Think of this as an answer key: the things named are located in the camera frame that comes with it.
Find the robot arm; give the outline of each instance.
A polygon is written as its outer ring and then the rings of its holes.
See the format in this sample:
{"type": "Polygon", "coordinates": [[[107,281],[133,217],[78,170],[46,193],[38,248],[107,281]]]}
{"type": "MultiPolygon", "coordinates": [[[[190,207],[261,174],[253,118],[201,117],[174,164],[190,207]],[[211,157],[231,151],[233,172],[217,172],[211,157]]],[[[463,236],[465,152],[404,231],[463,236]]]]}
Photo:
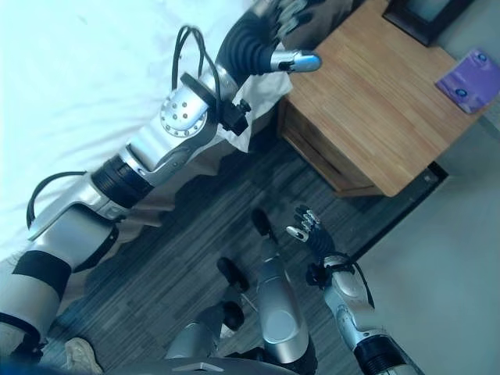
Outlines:
{"type": "MultiPolygon", "coordinates": [[[[0,356],[39,359],[70,274],[98,263],[118,236],[116,222],[208,144],[218,123],[241,134],[250,108],[232,100],[250,75],[320,67],[312,53],[275,52],[284,35],[308,20],[314,2],[257,1],[230,30],[215,63],[205,54],[211,69],[198,79],[183,75],[151,123],[39,214],[26,252],[0,287],[0,356]]],[[[204,46],[202,39],[198,44],[204,46]]]]}
{"type": "Polygon", "coordinates": [[[296,210],[295,227],[287,232],[305,242],[316,258],[309,266],[309,284],[323,290],[345,344],[366,375],[417,375],[422,372],[383,328],[360,268],[337,252],[330,234],[308,207],[296,210]],[[355,268],[365,285],[359,282],[355,268]]]}

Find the purple card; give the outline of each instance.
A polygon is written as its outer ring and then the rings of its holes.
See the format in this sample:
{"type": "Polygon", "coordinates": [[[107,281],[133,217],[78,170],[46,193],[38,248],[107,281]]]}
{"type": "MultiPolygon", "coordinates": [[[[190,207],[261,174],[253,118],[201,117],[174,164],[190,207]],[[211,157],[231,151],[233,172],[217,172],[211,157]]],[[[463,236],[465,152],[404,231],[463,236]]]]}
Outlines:
{"type": "Polygon", "coordinates": [[[436,86],[465,113],[475,113],[500,93],[500,67],[479,49],[467,54],[436,86]]]}

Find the white wall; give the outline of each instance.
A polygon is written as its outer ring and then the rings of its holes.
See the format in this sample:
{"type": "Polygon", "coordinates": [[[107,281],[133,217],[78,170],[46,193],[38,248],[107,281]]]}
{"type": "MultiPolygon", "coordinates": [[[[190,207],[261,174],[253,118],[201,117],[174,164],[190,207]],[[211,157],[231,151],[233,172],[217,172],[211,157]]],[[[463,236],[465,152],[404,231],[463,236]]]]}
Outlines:
{"type": "MultiPolygon", "coordinates": [[[[500,62],[499,36],[500,1],[477,0],[441,43],[500,62]]],[[[500,373],[499,117],[438,160],[451,176],[360,261],[387,329],[430,375],[500,373]]]]}

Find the nightstand drawer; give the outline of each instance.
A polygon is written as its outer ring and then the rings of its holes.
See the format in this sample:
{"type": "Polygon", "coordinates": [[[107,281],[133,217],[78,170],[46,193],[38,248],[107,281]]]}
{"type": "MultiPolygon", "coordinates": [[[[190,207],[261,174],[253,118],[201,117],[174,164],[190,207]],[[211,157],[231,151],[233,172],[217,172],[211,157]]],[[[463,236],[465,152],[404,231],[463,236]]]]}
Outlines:
{"type": "Polygon", "coordinates": [[[340,195],[380,194],[373,183],[348,160],[288,100],[282,99],[280,135],[302,155],[340,195]]]}

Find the shoe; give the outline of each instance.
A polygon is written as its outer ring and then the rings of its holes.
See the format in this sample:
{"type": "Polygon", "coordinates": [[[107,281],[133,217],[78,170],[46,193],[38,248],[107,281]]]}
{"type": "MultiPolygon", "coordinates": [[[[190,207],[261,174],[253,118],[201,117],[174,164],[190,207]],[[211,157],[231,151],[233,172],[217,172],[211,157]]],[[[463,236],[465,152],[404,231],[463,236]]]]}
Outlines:
{"type": "Polygon", "coordinates": [[[229,285],[234,287],[238,293],[245,293],[250,288],[245,275],[228,258],[219,258],[217,269],[226,277],[229,285]]]}
{"type": "Polygon", "coordinates": [[[269,236],[271,240],[277,243],[271,222],[263,209],[254,209],[252,211],[252,223],[261,236],[269,236]]]}
{"type": "Polygon", "coordinates": [[[66,364],[63,369],[71,373],[101,374],[100,365],[95,361],[94,349],[83,338],[75,337],[64,344],[66,364]]]}

